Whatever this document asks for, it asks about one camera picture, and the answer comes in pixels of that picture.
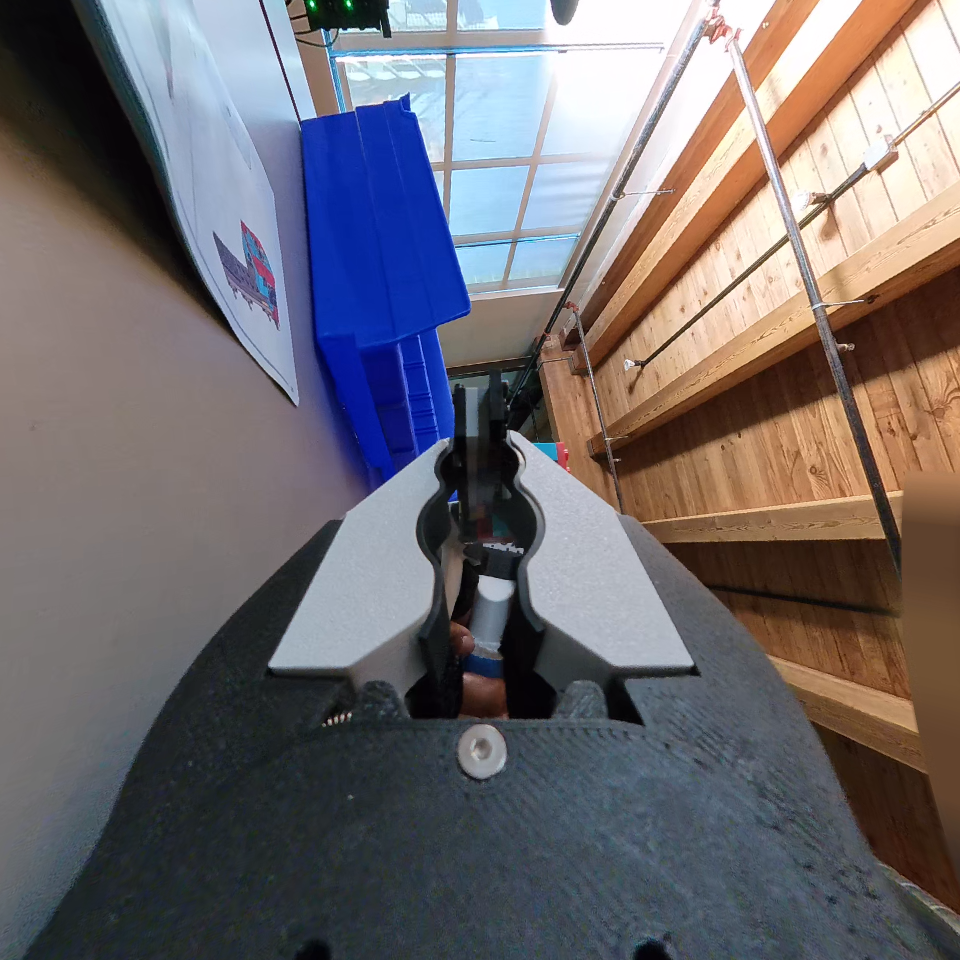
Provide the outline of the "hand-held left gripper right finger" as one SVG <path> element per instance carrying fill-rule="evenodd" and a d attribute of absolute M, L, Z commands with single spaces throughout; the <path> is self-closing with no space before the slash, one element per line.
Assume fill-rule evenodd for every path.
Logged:
<path fill-rule="evenodd" d="M 579 681 L 616 701 L 628 680 L 692 676 L 627 518 L 518 433 L 504 465 L 498 517 L 523 550 L 501 644 L 510 717 L 551 716 Z"/>

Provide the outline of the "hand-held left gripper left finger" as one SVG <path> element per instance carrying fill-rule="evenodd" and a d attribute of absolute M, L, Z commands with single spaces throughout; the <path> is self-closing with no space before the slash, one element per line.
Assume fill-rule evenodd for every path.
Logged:
<path fill-rule="evenodd" d="M 350 510 L 337 528 L 269 669 L 277 675 L 421 683 L 427 716 L 460 712 L 460 664 L 450 613 L 460 543 L 441 439 Z"/>

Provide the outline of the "red teal grey brick model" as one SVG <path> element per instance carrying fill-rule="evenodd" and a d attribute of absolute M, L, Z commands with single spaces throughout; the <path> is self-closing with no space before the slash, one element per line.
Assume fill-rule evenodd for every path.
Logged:
<path fill-rule="evenodd" d="M 525 549 L 562 543 L 574 529 L 576 501 L 557 443 L 538 444 L 509 430 L 507 386 L 495 368 L 486 387 L 453 390 L 449 465 L 463 546 L 501 538 Z"/>

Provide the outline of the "blue plastic bin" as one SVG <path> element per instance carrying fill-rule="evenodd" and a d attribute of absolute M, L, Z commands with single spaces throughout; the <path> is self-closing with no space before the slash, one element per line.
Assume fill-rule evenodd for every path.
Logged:
<path fill-rule="evenodd" d="M 438 328 L 472 305 L 410 96 L 301 133 L 317 350 L 377 487 L 453 436 Z"/>

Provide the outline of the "grey desk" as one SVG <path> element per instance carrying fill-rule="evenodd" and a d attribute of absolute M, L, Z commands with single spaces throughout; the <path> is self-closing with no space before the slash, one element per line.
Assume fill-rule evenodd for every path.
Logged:
<path fill-rule="evenodd" d="M 299 404 L 216 310 L 70 2 L 2 2 L 2 958 L 229 616 L 369 490 L 314 344 L 284 2 L 198 2 L 273 190 Z"/>

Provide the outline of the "person's right hand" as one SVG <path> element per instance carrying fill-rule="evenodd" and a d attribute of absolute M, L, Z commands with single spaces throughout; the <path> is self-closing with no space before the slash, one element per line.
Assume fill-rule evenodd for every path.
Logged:
<path fill-rule="evenodd" d="M 468 617 L 454 618 L 450 624 L 450 643 L 462 667 L 461 716 L 507 719 L 507 690 L 500 654 L 483 646 L 476 651 Z"/>

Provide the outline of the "thin metal sprinkler pipe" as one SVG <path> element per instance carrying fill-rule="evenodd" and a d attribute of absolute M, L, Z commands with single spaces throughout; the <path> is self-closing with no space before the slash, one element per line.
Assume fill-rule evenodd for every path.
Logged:
<path fill-rule="evenodd" d="M 592 361 L 590 359 L 589 351 L 587 349 L 586 334 L 583 328 L 579 307 L 573 300 L 571 300 L 570 298 L 567 298 L 563 303 L 563 309 L 567 310 L 571 314 L 580 338 L 580 348 L 583 355 L 583 363 L 585 365 L 586 374 L 589 380 L 589 385 L 590 385 L 591 393 L 594 400 L 594 406 L 596 409 L 599 430 L 601 432 L 603 446 L 606 453 L 607 467 L 611 476 L 611 480 L 613 482 L 614 492 L 617 500 L 618 513 L 620 515 L 624 515 L 625 514 L 624 501 L 623 501 L 623 494 L 622 494 L 619 477 L 618 477 L 617 462 L 614 457 L 612 440 L 608 433 L 605 417 L 601 408 L 601 402 L 599 399 L 599 394 L 598 394 L 598 390 L 597 390 L 596 382 L 594 378 L 594 368 L 593 368 Z"/>

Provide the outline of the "black rod with white spotlights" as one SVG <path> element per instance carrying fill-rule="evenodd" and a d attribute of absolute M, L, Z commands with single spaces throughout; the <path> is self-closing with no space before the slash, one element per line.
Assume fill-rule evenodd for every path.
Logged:
<path fill-rule="evenodd" d="M 942 93 L 938 99 L 931 102 L 930 105 L 920 114 L 918 114 L 918 116 L 908 126 L 904 127 L 895 135 L 886 135 L 883 139 L 871 144 L 870 148 L 864 153 L 861 164 L 832 190 L 825 193 L 814 193 L 812 191 L 807 191 L 805 193 L 795 194 L 792 197 L 793 201 L 798 201 L 801 199 L 805 199 L 807 201 L 806 206 L 803 208 L 805 213 L 801 214 L 797 223 L 797 229 L 800 231 L 809 226 L 820 214 L 826 211 L 830 205 L 832 205 L 840 197 L 844 196 L 848 191 L 852 190 L 853 187 L 856 186 L 868 174 L 880 172 L 890 163 L 894 162 L 898 156 L 899 147 L 906 140 L 906 138 L 917 131 L 918 128 L 926 123 L 932 116 L 936 115 L 939 110 L 952 99 L 954 99 L 958 93 L 959 83 L 956 82 L 952 87 Z M 784 234 L 778 240 L 776 240 L 774 244 L 769 246 L 762 253 L 762 255 L 756 258 L 744 270 L 741 270 L 741 272 L 738 273 L 730 282 L 728 282 L 723 289 L 715 294 L 712 299 L 702 306 L 702 308 L 696 314 L 694 314 L 686 323 L 679 327 L 650 355 L 639 360 L 625 358 L 623 362 L 624 373 L 629 373 L 634 369 L 642 371 L 653 360 L 658 358 L 670 346 L 679 340 L 683 334 L 688 332 L 692 327 L 705 318 L 715 306 L 721 304 L 729 294 L 736 291 L 742 283 L 750 279 L 750 277 L 756 271 L 760 270 L 762 266 L 774 258 L 775 254 L 783 249 L 789 242 L 789 233 Z"/>

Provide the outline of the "thick metal sprinkler pipe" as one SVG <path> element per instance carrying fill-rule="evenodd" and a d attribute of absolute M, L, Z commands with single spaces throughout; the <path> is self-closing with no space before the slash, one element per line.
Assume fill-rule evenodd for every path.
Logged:
<path fill-rule="evenodd" d="M 809 300 L 810 310 L 819 334 L 825 359 L 829 366 L 837 394 L 842 403 L 846 415 L 846 423 L 851 437 L 854 440 L 863 473 L 868 482 L 881 532 L 892 557 L 894 572 L 898 579 L 902 579 L 902 535 L 895 520 L 888 493 L 883 486 L 882 474 L 867 436 L 866 427 L 860 414 L 854 391 L 840 357 L 839 346 L 827 313 L 827 305 L 822 298 L 817 279 L 812 270 L 809 254 L 802 238 L 801 228 L 799 227 L 786 194 L 786 186 L 777 154 L 762 117 L 761 106 L 739 46 L 739 31 L 730 26 L 720 24 L 721 16 L 718 13 L 718 3 L 711 4 L 709 17 L 714 21 L 714 25 L 707 29 L 711 33 L 710 42 L 717 42 L 721 38 L 726 39 L 726 51 L 732 58 L 733 74 L 750 118 L 755 141 L 774 192 L 774 198 L 784 224 L 786 235 L 797 261 L 798 272 Z"/>

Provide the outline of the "black ceiling pipe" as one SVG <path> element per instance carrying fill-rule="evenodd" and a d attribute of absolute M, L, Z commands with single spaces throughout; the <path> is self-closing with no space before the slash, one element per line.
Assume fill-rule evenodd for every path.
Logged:
<path fill-rule="evenodd" d="M 532 355 L 528 360 L 527 365 L 523 368 L 522 374 L 516 379 L 511 389 L 511 393 L 506 400 L 506 410 L 508 413 L 512 411 L 513 404 L 518 395 L 521 393 L 526 380 L 534 371 L 534 367 L 536 366 L 536 363 L 545 345 L 546 338 L 551 333 L 558 318 L 560 317 L 560 314 L 564 308 L 564 304 L 570 299 L 570 294 L 572 293 L 576 282 L 580 279 L 581 274 L 594 251 L 594 247 L 596 246 L 600 236 L 603 234 L 607 223 L 613 216 L 618 202 L 624 198 L 626 194 L 626 186 L 630 180 L 630 177 L 637 168 L 643 151 L 645 150 L 650 139 L 653 137 L 656 127 L 660 123 L 671 98 L 676 92 L 684 73 L 690 65 L 690 61 L 694 56 L 698 44 L 707 35 L 712 23 L 717 18 L 719 6 L 719 2 L 702 2 L 700 4 L 698 8 L 698 18 L 694 21 L 693 26 L 691 27 L 691 30 L 679 53 L 674 56 L 672 65 L 670 66 L 666 75 L 666 80 L 657 88 L 653 105 L 647 111 L 643 126 L 640 128 L 637 137 L 633 141 L 629 156 L 622 164 L 620 172 L 617 175 L 613 186 L 608 191 L 606 202 L 599 219 L 594 225 L 591 233 L 588 235 L 585 243 L 582 245 L 582 249 L 575 262 L 573 270 L 570 273 L 570 277 L 562 288 L 556 305 L 554 306 L 554 309 L 547 320 L 546 326 L 543 332 L 540 334 L 539 339 L 535 343 L 535 346 L 532 350 Z"/>

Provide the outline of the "white instruction booklet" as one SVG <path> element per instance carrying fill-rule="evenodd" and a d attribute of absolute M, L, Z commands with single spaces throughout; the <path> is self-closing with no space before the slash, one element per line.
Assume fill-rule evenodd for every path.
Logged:
<path fill-rule="evenodd" d="M 195 4 L 73 5 L 202 284 L 239 343 L 298 405 L 274 193 Z"/>

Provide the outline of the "large paned window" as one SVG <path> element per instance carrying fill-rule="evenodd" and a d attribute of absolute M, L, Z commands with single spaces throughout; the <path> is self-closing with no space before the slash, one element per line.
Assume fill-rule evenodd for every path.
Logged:
<path fill-rule="evenodd" d="M 690 2 L 390 2 L 331 44 L 349 110 L 409 95 L 467 289 L 558 287 Z"/>

